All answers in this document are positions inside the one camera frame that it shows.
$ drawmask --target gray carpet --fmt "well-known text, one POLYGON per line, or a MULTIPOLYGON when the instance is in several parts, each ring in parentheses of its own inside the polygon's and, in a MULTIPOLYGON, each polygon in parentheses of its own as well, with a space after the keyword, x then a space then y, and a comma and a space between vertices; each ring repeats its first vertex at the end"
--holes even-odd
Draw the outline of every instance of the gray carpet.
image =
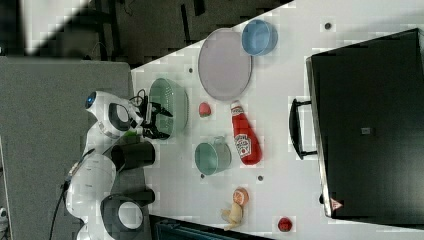
MULTIPOLYGON (((132 96, 129 66, 0 58, 0 136, 13 239, 48 239, 60 185, 80 159, 96 90, 132 96)), ((74 240, 80 221, 61 204, 53 239, 74 240)))

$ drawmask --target round plate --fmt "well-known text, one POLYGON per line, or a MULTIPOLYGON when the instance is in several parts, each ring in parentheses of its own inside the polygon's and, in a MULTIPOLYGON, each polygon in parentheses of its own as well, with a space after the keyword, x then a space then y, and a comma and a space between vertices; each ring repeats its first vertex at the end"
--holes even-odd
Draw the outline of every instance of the round plate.
POLYGON ((199 77, 213 98, 227 101, 238 97, 249 83, 252 58, 241 46, 240 34, 231 29, 214 31, 199 55, 199 77))

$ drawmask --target red triangle label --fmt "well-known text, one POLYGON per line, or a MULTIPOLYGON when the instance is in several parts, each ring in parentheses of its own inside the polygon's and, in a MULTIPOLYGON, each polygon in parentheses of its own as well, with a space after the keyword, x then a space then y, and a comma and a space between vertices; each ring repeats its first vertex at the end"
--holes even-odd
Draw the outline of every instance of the red triangle label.
POLYGON ((333 211, 336 211, 337 209, 343 207, 343 204, 337 202, 336 200, 330 198, 331 201, 331 208, 333 209, 333 211))

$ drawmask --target ketchup bottle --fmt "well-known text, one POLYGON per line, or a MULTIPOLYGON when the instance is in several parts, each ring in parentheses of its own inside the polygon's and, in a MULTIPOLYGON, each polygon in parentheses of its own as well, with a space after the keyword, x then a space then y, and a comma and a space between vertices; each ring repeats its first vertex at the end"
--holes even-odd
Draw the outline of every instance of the ketchup bottle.
POLYGON ((261 147, 239 101, 231 104, 231 114, 233 115, 234 142, 241 161, 245 165, 257 164, 262 158, 261 147))

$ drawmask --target green bowl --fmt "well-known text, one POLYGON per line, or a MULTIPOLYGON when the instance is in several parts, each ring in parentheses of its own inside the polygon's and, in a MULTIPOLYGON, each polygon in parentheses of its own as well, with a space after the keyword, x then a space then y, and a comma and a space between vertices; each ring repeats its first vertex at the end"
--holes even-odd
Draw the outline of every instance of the green bowl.
POLYGON ((168 79, 156 79, 149 92, 149 101, 159 103, 172 114, 171 117, 156 115, 156 127, 170 136, 185 128, 188 119, 188 97, 181 86, 168 79))

